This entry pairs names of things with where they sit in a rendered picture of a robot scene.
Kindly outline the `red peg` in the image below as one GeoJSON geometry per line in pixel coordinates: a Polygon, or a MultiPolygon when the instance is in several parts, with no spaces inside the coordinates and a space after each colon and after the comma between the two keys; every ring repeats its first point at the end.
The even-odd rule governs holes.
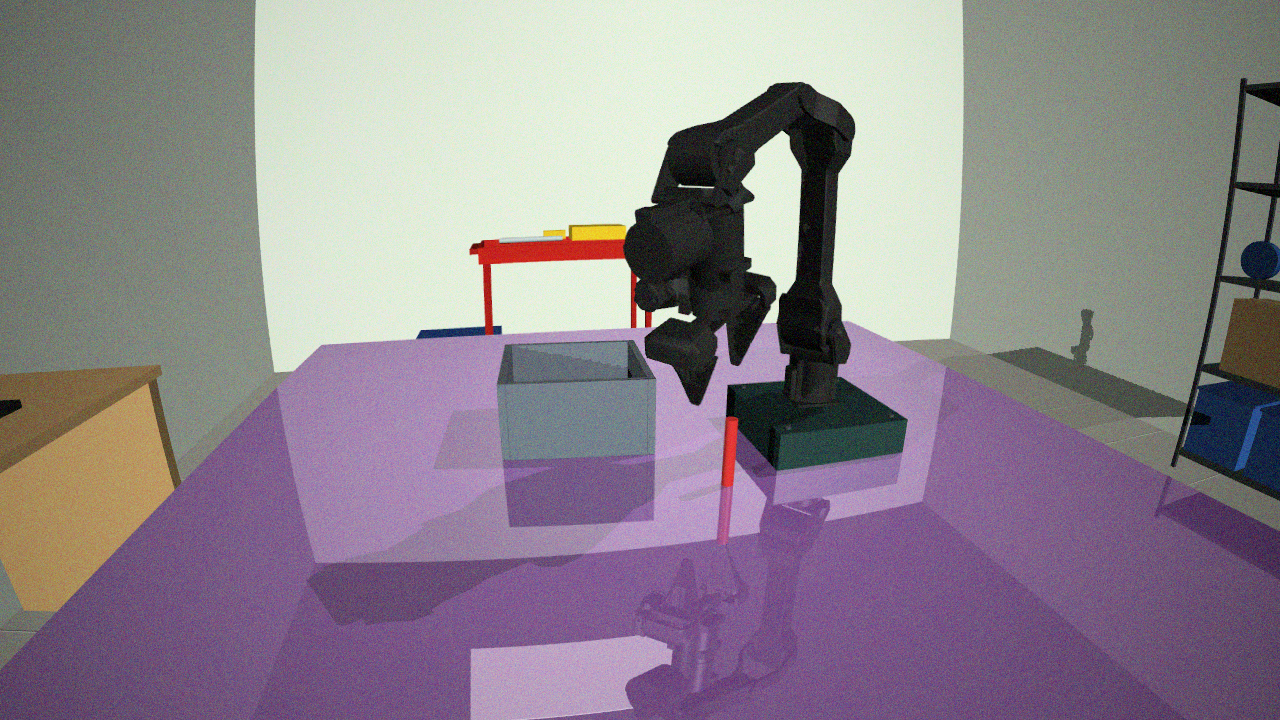
{"type": "Polygon", "coordinates": [[[722,486],[724,487],[733,486],[733,465],[736,462],[737,428],[739,428],[739,418],[726,416],[723,464],[722,464],[722,486]]]}

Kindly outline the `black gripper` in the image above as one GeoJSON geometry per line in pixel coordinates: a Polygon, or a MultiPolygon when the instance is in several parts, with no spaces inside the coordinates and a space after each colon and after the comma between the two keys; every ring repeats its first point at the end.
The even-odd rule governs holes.
{"type": "Polygon", "coordinates": [[[777,284],[749,268],[753,258],[742,252],[682,272],[689,274],[691,311],[698,318],[684,322],[669,316],[644,337],[646,357],[675,368],[692,405],[701,405],[718,359],[714,332],[726,323],[730,363],[740,366],[776,301],[777,284]]]}

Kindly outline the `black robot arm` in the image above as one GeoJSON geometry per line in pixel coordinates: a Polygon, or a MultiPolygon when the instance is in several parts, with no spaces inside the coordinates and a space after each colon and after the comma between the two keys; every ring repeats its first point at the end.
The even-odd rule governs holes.
{"type": "Polygon", "coordinates": [[[790,354],[782,393],[796,407],[838,406],[838,364],[847,363],[851,343],[832,284],[835,225],[838,172],[856,129],[842,104],[812,85],[772,85],[724,119],[669,137],[652,195],[657,205],[635,210],[625,236],[625,259],[640,279],[634,302],[646,313],[678,306],[690,315],[682,272],[742,255],[744,204],[755,199],[742,179],[754,152],[781,131],[801,167],[796,281],[781,293],[776,322],[780,354],[790,354]]]}

